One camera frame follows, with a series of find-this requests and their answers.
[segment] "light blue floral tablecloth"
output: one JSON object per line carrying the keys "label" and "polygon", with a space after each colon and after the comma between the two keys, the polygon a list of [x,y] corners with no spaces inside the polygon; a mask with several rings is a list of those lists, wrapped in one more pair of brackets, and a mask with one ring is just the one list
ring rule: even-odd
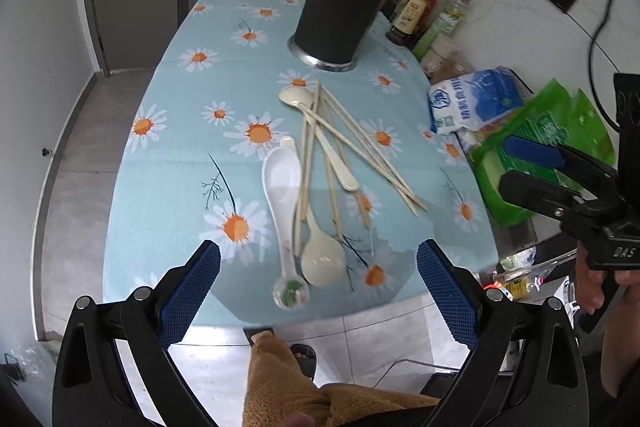
{"label": "light blue floral tablecloth", "polygon": [[[353,71],[317,71],[286,47],[304,2],[199,0],[193,7],[130,130],[111,207],[105,301],[155,285],[203,239],[216,242],[223,257],[194,322],[208,326],[335,317],[424,293],[415,251],[430,237],[472,271],[497,262],[474,176],[454,138],[428,131],[426,79],[408,50],[385,39],[386,19],[378,15]],[[330,13],[326,23],[340,32]],[[279,102],[279,90],[290,84],[313,90],[318,81],[377,140],[430,211],[414,217],[392,186],[349,151],[373,228],[364,228],[354,196],[340,190],[347,277],[311,287],[307,306],[288,312],[271,298],[280,263],[260,170],[282,136],[300,143],[301,114]],[[334,235],[318,145],[310,201],[320,227]]]}

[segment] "screw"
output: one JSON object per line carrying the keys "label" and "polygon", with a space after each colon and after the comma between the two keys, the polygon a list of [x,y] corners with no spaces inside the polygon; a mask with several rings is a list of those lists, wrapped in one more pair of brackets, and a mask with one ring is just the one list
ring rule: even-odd
{"label": "screw", "polygon": [[551,297],[547,302],[553,310],[558,311],[562,309],[562,301],[558,297]]}
{"label": "screw", "polygon": [[149,295],[151,295],[151,288],[149,288],[149,286],[140,286],[140,288],[136,288],[136,290],[133,292],[133,298],[136,301],[143,301]]}
{"label": "screw", "polygon": [[504,294],[498,288],[489,288],[485,293],[493,302],[500,302],[504,298]]}
{"label": "screw", "polygon": [[84,310],[89,304],[91,304],[91,299],[84,295],[76,301],[76,308]]}

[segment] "floor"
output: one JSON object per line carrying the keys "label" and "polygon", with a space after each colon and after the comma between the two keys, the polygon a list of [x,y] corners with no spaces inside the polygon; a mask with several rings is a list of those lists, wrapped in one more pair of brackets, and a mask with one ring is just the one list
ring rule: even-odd
{"label": "floor", "polygon": [[[54,183],[42,255],[42,303],[48,339],[60,339],[76,299],[102,296],[102,260],[116,173],[130,123],[153,71],[114,74],[97,81],[66,146]],[[288,343],[318,354],[316,383],[374,386],[400,359],[458,368],[468,349],[456,343],[429,295],[348,317],[276,327]],[[133,363],[119,344],[132,388],[145,415],[161,421]],[[190,328],[171,356],[210,415],[240,425],[250,347],[240,329]],[[402,362],[382,389],[418,393],[433,369]]]}

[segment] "black cable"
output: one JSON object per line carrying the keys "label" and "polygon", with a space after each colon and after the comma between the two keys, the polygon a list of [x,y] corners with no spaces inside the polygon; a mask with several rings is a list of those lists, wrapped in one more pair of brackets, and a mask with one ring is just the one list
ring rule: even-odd
{"label": "black cable", "polygon": [[593,37],[591,37],[591,42],[589,44],[589,57],[588,57],[589,86],[591,87],[591,94],[593,95],[593,100],[595,101],[598,111],[600,112],[604,120],[609,124],[609,126],[615,132],[620,132],[620,127],[618,126],[618,124],[616,124],[613,120],[611,120],[611,117],[607,114],[607,111],[605,111],[604,107],[602,107],[602,104],[600,103],[600,99],[598,98],[598,93],[596,92],[596,86],[593,83],[593,50],[596,46],[596,41],[598,40],[598,36],[604,29],[604,26],[606,26],[607,23],[609,22],[612,5],[613,5],[613,0],[607,0],[607,5],[605,8],[602,20],[600,21],[600,24],[596,28],[596,31],[593,34]]}

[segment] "brown fleece clothing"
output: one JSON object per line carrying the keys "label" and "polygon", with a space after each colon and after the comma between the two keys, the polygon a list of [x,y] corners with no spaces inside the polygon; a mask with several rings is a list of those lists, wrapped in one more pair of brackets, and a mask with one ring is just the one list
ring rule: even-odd
{"label": "brown fleece clothing", "polygon": [[311,416],[316,427],[338,427],[374,413],[437,403],[430,396],[350,383],[328,383],[318,389],[302,374],[289,347],[267,333],[252,348],[242,427],[278,427],[295,412]]}

